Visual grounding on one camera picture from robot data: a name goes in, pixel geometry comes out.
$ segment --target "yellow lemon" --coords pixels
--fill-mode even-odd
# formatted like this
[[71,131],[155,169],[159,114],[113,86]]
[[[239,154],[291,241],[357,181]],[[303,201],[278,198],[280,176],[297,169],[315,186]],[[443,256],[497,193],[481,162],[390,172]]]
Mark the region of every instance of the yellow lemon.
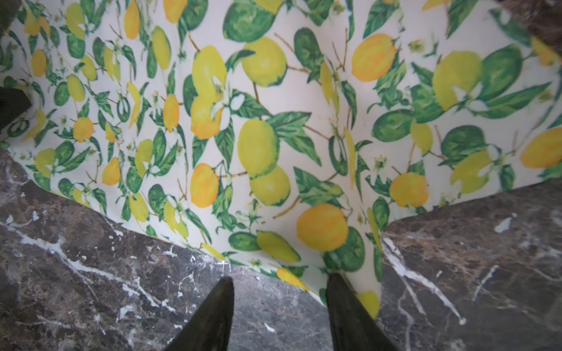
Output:
[[[131,122],[129,122],[129,128],[131,128],[136,122],[137,119],[139,118],[139,115],[141,114],[141,94],[139,93],[139,90],[137,89],[137,87],[133,84],[133,82],[127,82],[127,90],[129,91],[129,93],[131,94],[131,97],[133,98],[133,101],[135,102],[135,105],[133,106],[133,111],[131,112]],[[164,124],[166,124],[166,103],[164,103]]]
[[82,58],[82,62],[84,63],[84,66],[82,66],[80,70],[82,71],[84,77],[86,77],[86,79],[90,81],[98,79],[94,61],[92,61],[92,59],[86,55],[84,56],[84,58]]
[[410,125],[410,132],[412,133],[414,144],[420,149],[421,155],[425,156],[433,146],[431,127],[427,123],[420,124],[416,122],[416,119],[413,119]]
[[39,151],[37,153],[37,156],[35,156],[35,167],[37,168],[37,171],[41,173],[41,175],[45,178],[51,178],[52,169],[49,169],[49,167],[52,168],[55,164],[56,154],[57,152],[55,151],[55,149],[45,149]]
[[560,56],[537,37],[531,38],[531,48],[533,48],[533,51],[537,54],[538,60],[542,66],[552,66],[556,62],[562,62]]
[[152,150],[152,140],[146,139],[139,143],[137,152],[135,153],[135,167],[137,168],[137,172],[141,178],[144,178],[147,171],[144,163],[150,163],[150,160],[152,159]]
[[304,291],[308,291],[308,287],[302,283],[302,281],[297,278],[290,270],[286,268],[279,268],[277,269],[277,276],[279,279],[283,280],[286,283],[296,286],[297,288],[301,288]]
[[187,5],[187,0],[164,0],[164,13],[170,23],[177,24]]
[[207,249],[207,251],[209,251],[210,254],[212,254],[213,256],[215,256],[215,258],[221,259],[221,260],[225,260],[224,256],[218,252],[217,250],[215,250],[214,247],[212,247],[211,245],[207,244],[207,243],[201,243],[201,245]]
[[457,181],[462,182],[461,194],[470,194],[480,189],[488,182],[488,176],[478,176],[482,169],[492,163],[487,150],[473,153],[459,162],[451,173],[451,185]]
[[220,94],[215,89],[212,78],[217,77],[224,86],[226,83],[226,66],[219,51],[213,46],[201,49],[193,60],[193,86],[197,94],[208,101],[219,101]]
[[562,127],[537,135],[519,159],[527,168],[545,168],[562,161]]
[[83,143],[84,140],[89,140],[94,134],[94,123],[87,117],[81,117],[74,123],[74,131],[72,134],[74,140]]
[[102,183],[104,183],[105,185],[115,185],[119,183],[120,179],[121,169],[119,166],[119,160],[117,159],[117,157],[114,157],[103,169]]
[[390,186],[390,197],[400,207],[420,207],[429,199],[429,185],[424,176],[417,173],[403,173]]
[[210,139],[220,132],[220,120],[223,115],[221,108],[213,121],[211,109],[214,102],[198,96],[191,104],[191,132],[199,139]]
[[80,79],[75,74],[71,74],[66,78],[66,82],[68,83],[68,89],[72,99],[76,102],[84,101],[86,95],[84,85]]
[[141,223],[148,221],[148,206],[140,193],[129,195],[129,206],[131,214],[137,221]]
[[156,26],[152,31],[152,45],[156,62],[163,70],[167,70],[170,67],[171,48],[168,37],[160,26]]
[[113,129],[111,129],[111,125],[109,124],[109,122],[106,122],[106,140],[110,143],[114,143],[117,141],[115,133],[113,133]]
[[363,40],[351,58],[351,73],[360,81],[373,81],[390,70],[397,49],[388,34],[375,34]]
[[350,179],[351,179],[351,189],[355,186],[355,173],[357,173],[357,154],[355,152],[355,145],[353,143],[353,137],[348,128],[343,131],[346,137],[347,149],[349,150],[349,169],[350,169]]
[[365,307],[365,310],[369,312],[371,318],[375,319],[380,311],[380,298],[378,295],[372,290],[367,290],[356,294],[356,296],[363,307]]
[[257,231],[257,244],[275,259],[294,264],[301,261],[301,256],[281,235],[272,231]]
[[471,51],[453,51],[441,60],[433,74],[433,91],[443,110],[459,103],[453,86],[467,94],[474,89],[482,75],[482,60]]
[[84,40],[85,31],[80,25],[84,25],[84,10],[78,2],[73,2],[66,8],[66,26],[78,39]]
[[257,118],[244,123],[238,135],[238,158],[250,178],[271,172],[279,159],[279,139],[273,127]]
[[41,49],[35,50],[31,57],[31,69],[33,70],[33,75],[36,77],[42,77],[45,74],[45,69],[47,68],[47,56],[45,52]]
[[29,139],[35,138],[39,132],[43,129],[45,122],[47,122],[47,116],[45,116],[45,112],[43,110],[37,110],[37,125],[31,128],[23,138],[21,138],[21,142],[26,142]]
[[339,96],[336,91],[332,78],[332,71],[326,61],[322,62],[320,65],[320,86],[322,87],[322,93],[324,98],[328,103],[332,100],[336,112],[339,112]]
[[281,206],[289,197],[291,183],[287,173],[276,166],[268,174],[250,179],[250,189],[262,204]]
[[164,127],[168,129],[170,133],[174,131],[174,128],[178,126],[179,123],[179,103],[175,95],[168,95],[166,101],[164,102]]
[[191,202],[199,208],[207,208],[219,194],[219,176],[206,163],[200,163],[193,170],[189,183]]
[[307,209],[297,220],[299,240],[321,252],[339,248],[346,242],[348,234],[343,211],[327,203]]
[[247,43],[244,49],[255,54],[242,59],[244,72],[251,81],[260,86],[278,85],[287,72],[287,58],[275,41],[262,37]]
[[139,31],[141,30],[141,14],[139,13],[139,7],[135,0],[131,0],[125,12],[123,28],[125,29],[125,35],[131,40],[139,35]]

